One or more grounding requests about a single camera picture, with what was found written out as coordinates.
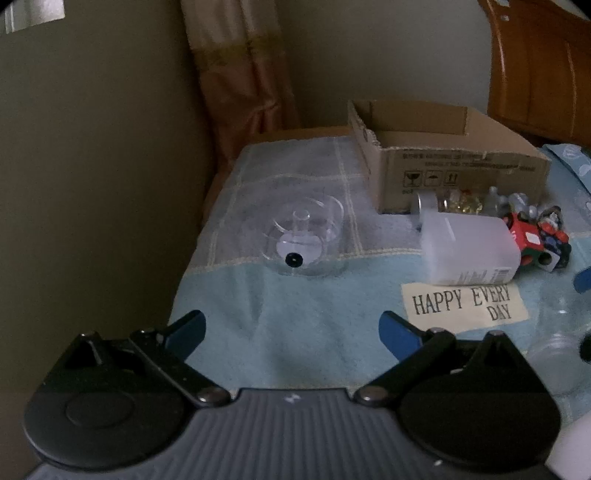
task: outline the wooden furniture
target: wooden furniture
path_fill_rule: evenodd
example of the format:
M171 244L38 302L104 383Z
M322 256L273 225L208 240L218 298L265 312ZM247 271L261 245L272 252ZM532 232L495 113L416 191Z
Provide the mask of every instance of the wooden furniture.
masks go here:
M591 21L551 0L479 0L492 31L488 115L525 134L591 145Z

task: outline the black knob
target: black knob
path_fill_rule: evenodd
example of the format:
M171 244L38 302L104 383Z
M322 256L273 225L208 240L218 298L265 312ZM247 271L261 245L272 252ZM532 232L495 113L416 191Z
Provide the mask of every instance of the black knob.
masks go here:
M550 265L552 263L552 256L548 252L542 252L538 257L540 265Z
M298 268L302 266L302 264L304 263L304 259L300 254L292 252L285 256L285 263L288 267Z

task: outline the red toy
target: red toy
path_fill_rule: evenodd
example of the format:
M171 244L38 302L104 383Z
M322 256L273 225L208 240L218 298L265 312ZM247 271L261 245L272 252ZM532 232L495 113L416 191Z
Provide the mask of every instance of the red toy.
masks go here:
M519 250L521 250L521 265L529 265L544 252L544 245L536 225L520 219L515 212L505 215L503 220L507 224L511 235L513 235Z

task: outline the gray ribbed surface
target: gray ribbed surface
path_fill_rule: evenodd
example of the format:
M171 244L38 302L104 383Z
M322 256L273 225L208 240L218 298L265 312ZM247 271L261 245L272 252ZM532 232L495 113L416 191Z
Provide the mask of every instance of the gray ribbed surface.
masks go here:
M200 410L146 462L108 473L41 465L28 480L556 480L542 467L495 476L439 463L387 410L357 405L345 390L243 390L227 407Z

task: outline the happy every day patch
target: happy every day patch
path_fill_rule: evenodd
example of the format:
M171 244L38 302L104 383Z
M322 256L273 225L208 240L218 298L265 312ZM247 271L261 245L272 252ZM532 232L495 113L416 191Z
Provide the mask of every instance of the happy every day patch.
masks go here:
M442 327L452 333L527 320L529 315L514 283L443 287L402 285L408 321L421 330Z

